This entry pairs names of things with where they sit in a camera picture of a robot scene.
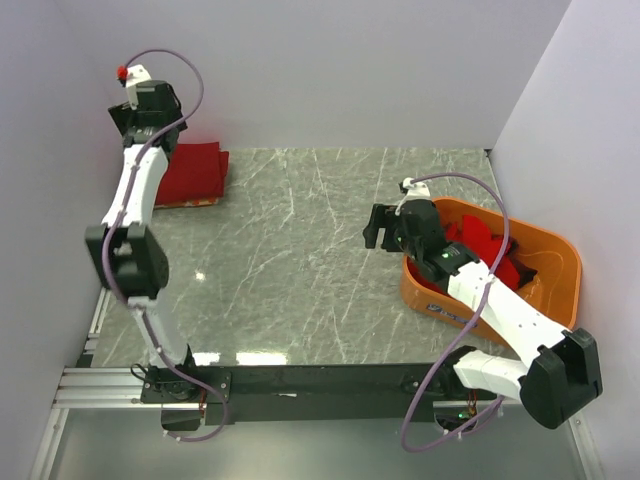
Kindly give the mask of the dark red t shirt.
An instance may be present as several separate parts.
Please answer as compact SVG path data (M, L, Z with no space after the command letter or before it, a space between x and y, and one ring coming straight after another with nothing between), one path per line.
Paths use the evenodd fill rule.
M155 205L224 196L228 151L218 142L179 144L158 188Z

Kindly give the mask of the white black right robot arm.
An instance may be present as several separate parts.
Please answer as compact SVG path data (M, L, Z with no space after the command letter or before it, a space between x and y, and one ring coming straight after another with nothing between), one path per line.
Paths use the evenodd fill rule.
M409 307L449 308L454 325L514 352L449 348L433 373L447 397L484 390L555 429L602 394L597 342L576 324L582 262L565 238L447 197L374 204L363 237L402 255Z

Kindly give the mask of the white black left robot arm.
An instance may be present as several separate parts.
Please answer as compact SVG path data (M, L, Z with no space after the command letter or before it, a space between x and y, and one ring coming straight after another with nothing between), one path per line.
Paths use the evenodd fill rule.
M186 123L172 86L161 80L130 82L129 101L109 113L123 140L123 169L101 222L85 231L85 243L104 288L127 307L149 351L144 389L156 401L186 402L200 388L188 343L170 320L162 291L167 256L149 224L161 180Z

